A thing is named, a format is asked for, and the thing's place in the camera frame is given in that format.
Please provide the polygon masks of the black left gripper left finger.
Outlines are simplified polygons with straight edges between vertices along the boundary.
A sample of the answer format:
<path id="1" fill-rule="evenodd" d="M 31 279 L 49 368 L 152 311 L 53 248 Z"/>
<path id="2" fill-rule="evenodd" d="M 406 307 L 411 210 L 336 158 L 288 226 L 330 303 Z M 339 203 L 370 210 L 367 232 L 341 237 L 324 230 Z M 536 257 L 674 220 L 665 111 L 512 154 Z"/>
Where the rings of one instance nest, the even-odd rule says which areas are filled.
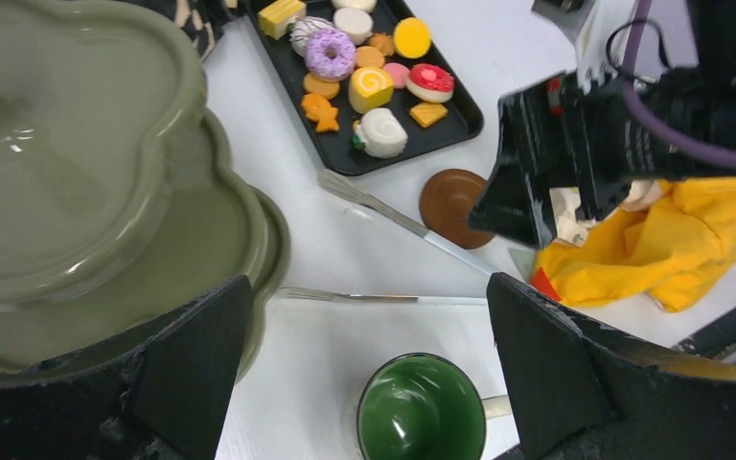
<path id="1" fill-rule="evenodd" d="M 244 276 L 91 346 L 0 373 L 0 459 L 211 459 L 254 295 Z"/>

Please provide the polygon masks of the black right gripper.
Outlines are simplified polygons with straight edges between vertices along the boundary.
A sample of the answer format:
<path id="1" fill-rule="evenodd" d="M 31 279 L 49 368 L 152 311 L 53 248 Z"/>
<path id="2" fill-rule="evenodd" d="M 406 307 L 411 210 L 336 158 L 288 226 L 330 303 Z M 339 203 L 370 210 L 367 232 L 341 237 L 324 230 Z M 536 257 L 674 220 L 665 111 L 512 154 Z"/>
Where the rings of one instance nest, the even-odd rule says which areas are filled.
<path id="1" fill-rule="evenodd" d="M 576 187 L 578 217 L 604 218 L 635 180 L 736 177 L 736 1 L 686 5 L 694 67 L 635 71 L 655 25 L 647 1 L 537 1 L 574 44 L 577 67 L 499 99 L 497 160 L 471 229 L 534 249 L 557 237 L 550 190 Z"/>

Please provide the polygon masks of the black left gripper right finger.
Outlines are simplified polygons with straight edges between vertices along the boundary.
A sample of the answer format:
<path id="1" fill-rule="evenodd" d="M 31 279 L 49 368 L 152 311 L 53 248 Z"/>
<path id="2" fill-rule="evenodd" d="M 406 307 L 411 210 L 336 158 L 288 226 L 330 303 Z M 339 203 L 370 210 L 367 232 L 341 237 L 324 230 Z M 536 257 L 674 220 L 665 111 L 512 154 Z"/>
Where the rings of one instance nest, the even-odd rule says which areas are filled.
<path id="1" fill-rule="evenodd" d="M 505 273 L 486 296 L 518 444 L 509 459 L 736 459 L 736 365 L 568 309 Z"/>

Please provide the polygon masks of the red flower donut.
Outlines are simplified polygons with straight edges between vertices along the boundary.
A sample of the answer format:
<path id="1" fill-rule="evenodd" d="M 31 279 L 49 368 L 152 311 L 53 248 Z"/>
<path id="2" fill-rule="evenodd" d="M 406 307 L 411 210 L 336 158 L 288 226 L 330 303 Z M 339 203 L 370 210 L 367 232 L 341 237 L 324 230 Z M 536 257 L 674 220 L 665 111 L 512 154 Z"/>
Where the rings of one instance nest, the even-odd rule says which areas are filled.
<path id="1" fill-rule="evenodd" d="M 424 102 L 443 104 L 452 98 L 455 80 L 442 67 L 420 63 L 410 69 L 405 87 Z"/>

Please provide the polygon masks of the green three-tier serving stand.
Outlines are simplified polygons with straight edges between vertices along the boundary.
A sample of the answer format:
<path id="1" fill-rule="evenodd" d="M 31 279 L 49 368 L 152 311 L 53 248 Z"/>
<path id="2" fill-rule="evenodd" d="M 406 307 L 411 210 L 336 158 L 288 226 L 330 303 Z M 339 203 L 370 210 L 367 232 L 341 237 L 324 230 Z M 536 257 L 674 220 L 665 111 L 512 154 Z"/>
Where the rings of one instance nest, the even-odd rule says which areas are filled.
<path id="1" fill-rule="evenodd" d="M 228 278 L 254 290 L 239 374 L 290 252 L 232 170 L 183 1 L 0 1 L 0 373 L 67 357 Z"/>

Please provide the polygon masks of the yellow round macaron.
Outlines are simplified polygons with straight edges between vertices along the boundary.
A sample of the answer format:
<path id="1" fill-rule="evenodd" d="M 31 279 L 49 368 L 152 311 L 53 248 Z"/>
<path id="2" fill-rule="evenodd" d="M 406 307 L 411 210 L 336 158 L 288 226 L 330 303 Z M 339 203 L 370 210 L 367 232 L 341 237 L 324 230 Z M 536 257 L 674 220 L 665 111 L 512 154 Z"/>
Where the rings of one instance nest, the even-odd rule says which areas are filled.
<path id="1" fill-rule="evenodd" d="M 418 17 L 407 17 L 395 27 L 392 39 L 396 53 L 403 58 L 422 58 L 431 46 L 427 24 Z"/>

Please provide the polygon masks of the white cream roll cake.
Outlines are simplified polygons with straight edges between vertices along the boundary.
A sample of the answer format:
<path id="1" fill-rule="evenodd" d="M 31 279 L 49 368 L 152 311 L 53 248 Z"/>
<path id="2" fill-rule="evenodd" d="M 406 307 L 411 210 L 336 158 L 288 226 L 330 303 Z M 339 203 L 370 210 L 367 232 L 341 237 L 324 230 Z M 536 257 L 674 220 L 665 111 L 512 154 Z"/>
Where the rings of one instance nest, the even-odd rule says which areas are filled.
<path id="1" fill-rule="evenodd" d="M 367 111 L 353 128 L 352 146 L 374 158 L 396 157 L 404 151 L 408 141 L 407 132 L 399 120 L 384 107 Z"/>

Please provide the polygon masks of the yellow swirl roll cake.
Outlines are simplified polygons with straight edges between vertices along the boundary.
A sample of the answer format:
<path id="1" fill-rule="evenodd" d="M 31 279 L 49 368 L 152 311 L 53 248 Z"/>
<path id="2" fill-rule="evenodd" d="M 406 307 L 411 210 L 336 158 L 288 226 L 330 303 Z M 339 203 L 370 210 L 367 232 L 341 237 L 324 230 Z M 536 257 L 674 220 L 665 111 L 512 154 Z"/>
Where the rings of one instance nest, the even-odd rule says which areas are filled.
<path id="1" fill-rule="evenodd" d="M 395 90 L 391 76 L 379 67 L 360 67 L 349 80 L 348 99 L 354 111 L 364 114 L 388 104 Z"/>

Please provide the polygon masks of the metal serving tongs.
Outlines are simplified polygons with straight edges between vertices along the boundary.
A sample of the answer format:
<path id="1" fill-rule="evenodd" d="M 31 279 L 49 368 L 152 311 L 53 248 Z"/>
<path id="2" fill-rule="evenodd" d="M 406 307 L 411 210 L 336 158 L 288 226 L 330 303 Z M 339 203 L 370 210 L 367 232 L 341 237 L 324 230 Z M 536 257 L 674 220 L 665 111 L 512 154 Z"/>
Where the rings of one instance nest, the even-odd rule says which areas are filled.
<path id="1" fill-rule="evenodd" d="M 428 242 L 434 247 L 449 254 L 451 257 L 463 264 L 478 270 L 482 274 L 490 276 L 495 272 L 495 268 L 492 265 L 474 256 L 469 250 L 461 248 L 457 244 L 438 235 L 436 232 L 427 229 L 420 222 L 408 217 L 404 213 L 401 213 L 375 196 L 361 190 L 355 182 L 346 176 L 325 169 L 318 173 L 317 181 L 318 185 L 326 192 L 381 214 L 425 242 Z M 356 302 L 386 302 L 392 304 L 424 304 L 453 301 L 462 305 L 484 305 L 486 303 L 485 300 L 481 300 L 480 298 L 470 297 L 447 298 L 414 295 L 335 293 L 306 287 L 283 287 L 279 290 L 279 293 L 285 298 L 325 302 L 342 300 Z"/>

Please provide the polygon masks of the purple sprinkled donut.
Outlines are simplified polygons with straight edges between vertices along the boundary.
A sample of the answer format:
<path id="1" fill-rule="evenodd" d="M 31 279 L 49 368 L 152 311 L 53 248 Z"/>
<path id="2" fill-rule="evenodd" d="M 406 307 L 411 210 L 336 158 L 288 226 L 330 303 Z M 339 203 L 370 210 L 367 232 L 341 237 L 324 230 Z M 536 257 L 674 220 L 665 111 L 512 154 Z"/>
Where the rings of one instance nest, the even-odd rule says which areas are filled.
<path id="1" fill-rule="evenodd" d="M 356 68 L 356 45 L 338 29 L 314 32 L 307 41 L 305 64 L 323 81 L 342 81 Z"/>

